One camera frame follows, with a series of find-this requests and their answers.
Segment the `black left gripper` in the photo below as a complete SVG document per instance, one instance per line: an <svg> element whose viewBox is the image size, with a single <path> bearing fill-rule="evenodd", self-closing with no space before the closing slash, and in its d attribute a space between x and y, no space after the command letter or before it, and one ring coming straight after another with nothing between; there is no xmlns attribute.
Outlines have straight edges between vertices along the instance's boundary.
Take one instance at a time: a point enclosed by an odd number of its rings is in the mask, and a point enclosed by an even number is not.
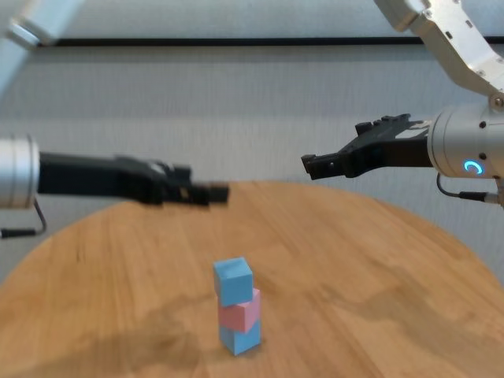
<svg viewBox="0 0 504 378"><path fill-rule="evenodd" d="M191 182L191 169L133 157L41 153L38 193L122 198L147 205L226 204L229 186Z"/></svg>

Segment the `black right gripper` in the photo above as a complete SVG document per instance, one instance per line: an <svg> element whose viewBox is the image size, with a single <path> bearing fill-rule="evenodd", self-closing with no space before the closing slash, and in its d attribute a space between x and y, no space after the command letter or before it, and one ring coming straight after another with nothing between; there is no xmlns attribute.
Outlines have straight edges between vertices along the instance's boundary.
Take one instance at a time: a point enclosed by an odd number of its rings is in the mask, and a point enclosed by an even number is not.
<svg viewBox="0 0 504 378"><path fill-rule="evenodd" d="M408 113L357 124L357 137L336 154L306 154L302 165L311 180L354 178L375 169L427 168L432 163L427 141L431 123L413 121Z"/></svg>

